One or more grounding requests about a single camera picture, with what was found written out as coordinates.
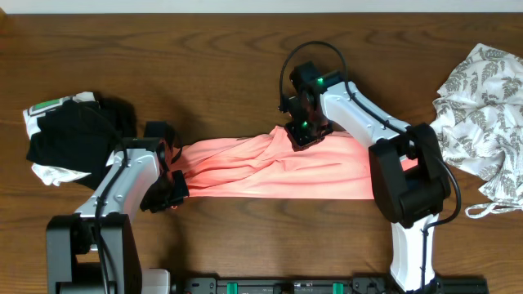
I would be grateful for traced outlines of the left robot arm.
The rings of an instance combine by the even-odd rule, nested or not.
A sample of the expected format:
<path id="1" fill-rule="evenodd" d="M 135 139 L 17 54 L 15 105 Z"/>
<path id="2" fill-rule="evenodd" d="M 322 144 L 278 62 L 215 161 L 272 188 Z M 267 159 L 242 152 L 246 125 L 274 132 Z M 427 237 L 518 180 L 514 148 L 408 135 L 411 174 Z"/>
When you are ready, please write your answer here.
<path id="1" fill-rule="evenodd" d="M 124 138 L 94 194 L 73 214 L 46 227 L 50 293 L 169 293 L 165 269 L 143 269 L 132 232 L 138 211 L 183 204 L 189 190 L 172 165 L 181 141 L 166 122 L 148 122 L 141 138 Z"/>

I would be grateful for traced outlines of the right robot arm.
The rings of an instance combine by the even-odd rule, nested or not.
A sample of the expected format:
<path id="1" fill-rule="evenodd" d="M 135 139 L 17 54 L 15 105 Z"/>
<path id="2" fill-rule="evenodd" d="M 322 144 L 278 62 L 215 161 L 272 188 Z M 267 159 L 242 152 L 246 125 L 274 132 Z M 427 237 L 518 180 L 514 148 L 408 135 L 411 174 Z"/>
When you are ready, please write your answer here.
<path id="1" fill-rule="evenodd" d="M 390 276 L 398 293 L 438 293 L 431 265 L 433 229 L 450 194 L 435 132 L 393 118 L 361 94 L 340 72 L 321 74 L 312 62 L 296 66 L 289 79 L 295 96 L 283 96 L 285 129 L 295 150 L 321 142 L 337 124 L 369 154 L 373 199 L 391 222 Z"/>

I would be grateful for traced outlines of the pink t-shirt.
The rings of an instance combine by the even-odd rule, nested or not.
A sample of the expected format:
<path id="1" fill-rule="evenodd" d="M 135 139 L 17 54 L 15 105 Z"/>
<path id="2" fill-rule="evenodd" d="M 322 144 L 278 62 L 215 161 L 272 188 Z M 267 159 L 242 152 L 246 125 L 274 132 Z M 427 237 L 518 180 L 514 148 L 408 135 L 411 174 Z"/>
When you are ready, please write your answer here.
<path id="1" fill-rule="evenodd" d="M 185 146 L 172 168 L 192 197 L 373 199 L 368 152 L 344 131 L 303 151 L 293 150 L 282 127 L 202 140 Z"/>

